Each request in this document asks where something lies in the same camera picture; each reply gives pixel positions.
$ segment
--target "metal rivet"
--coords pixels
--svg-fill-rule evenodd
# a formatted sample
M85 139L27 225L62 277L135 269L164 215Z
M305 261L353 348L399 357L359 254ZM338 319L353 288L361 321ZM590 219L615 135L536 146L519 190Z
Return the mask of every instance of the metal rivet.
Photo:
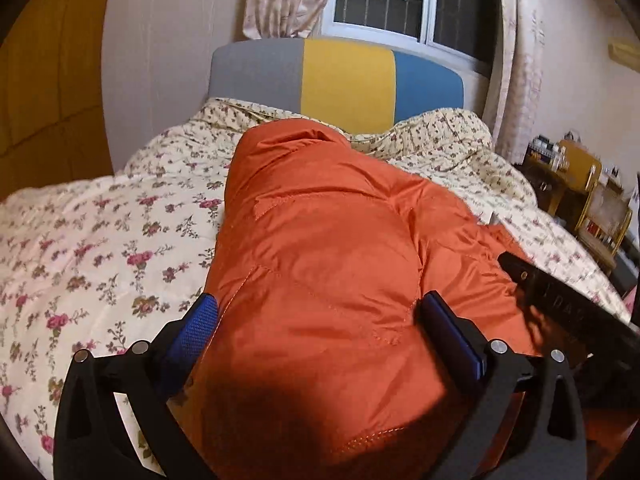
M134 354L140 355L149 350L149 343L147 341L136 341L131 345L131 351Z
M78 350L74 354L74 361L76 363L81 363L82 361L86 361L86 359L88 357L89 357L89 352L87 350L85 350L84 348L82 348L81 350Z
M551 358L557 362L557 363L561 363L564 361L564 354L559 351L559 350L552 350L551 351Z
M504 354L509 349L507 343L500 339L494 339L491 341L491 350L496 352L497 354Z

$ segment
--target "bottle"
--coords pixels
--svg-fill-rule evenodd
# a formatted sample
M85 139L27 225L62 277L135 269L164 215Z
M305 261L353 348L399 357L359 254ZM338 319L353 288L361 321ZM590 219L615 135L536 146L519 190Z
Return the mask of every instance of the bottle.
M569 161L566 160L566 146L560 148L560 164L559 169L561 171L566 171L569 169Z
M560 148L554 144L554 158L551 160L551 171L558 171L560 166Z

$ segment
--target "floral bedding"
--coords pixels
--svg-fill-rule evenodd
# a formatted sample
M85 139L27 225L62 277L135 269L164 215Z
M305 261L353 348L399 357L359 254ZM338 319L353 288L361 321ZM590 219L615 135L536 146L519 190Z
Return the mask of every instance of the floral bedding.
M47 479L73 353L122 353L183 315L213 258L239 138L292 117L299 116L211 100L114 177L26 189L0 204L0 410ZM628 320L606 277L538 210L530 185L492 152L489 131L471 112L436 110L350 139L361 152L446 186L479 221L496 212L537 266ZM125 397L118 406L141 460L157 468Z

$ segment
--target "air conditioner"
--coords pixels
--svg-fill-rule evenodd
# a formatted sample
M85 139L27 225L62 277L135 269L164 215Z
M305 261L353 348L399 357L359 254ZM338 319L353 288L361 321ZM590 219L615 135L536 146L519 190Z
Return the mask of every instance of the air conditioner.
M609 57L620 65L640 72L640 44L629 43L625 40L610 40Z

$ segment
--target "bed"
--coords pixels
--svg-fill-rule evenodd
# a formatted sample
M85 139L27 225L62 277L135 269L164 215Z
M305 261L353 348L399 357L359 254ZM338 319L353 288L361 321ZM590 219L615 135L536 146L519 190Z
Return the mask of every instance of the bed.
M124 352L188 309L213 258L234 148L266 121L331 123L355 149L450 189L479 222L497 214L537 266L628 321L596 263L462 109L455 72L364 44L261 40L216 51L210 97L116 176L0 205L0 407L45 478L72 354ZM118 405L140 459L157 468L126 399Z

